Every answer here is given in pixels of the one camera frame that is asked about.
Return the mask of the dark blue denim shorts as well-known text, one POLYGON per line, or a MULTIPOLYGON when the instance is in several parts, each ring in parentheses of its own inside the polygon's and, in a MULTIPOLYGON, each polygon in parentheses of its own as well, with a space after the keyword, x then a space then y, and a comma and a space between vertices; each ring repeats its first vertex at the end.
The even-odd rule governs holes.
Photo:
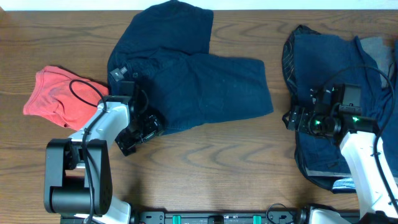
POLYGON ((165 133, 273 112, 261 60, 210 54, 213 12, 167 1, 136 14, 108 60, 136 82, 165 133))

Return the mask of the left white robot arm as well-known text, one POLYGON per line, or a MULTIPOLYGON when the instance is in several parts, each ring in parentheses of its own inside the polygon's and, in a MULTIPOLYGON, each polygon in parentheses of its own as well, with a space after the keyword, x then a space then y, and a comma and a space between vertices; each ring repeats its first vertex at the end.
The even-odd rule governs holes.
POLYGON ((109 150, 122 153, 162 134, 162 122, 131 96, 105 96, 77 132, 46 147, 44 207, 72 223, 137 223, 131 205, 113 194, 109 150))

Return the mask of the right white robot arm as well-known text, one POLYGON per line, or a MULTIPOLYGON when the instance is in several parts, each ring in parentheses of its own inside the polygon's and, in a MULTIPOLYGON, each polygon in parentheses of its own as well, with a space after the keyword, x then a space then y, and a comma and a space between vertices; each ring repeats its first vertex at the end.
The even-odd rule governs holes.
POLYGON ((351 172, 360 223, 397 223, 397 185, 375 119, 358 106, 335 103, 328 111, 294 106, 282 120, 289 130, 334 140, 351 172))

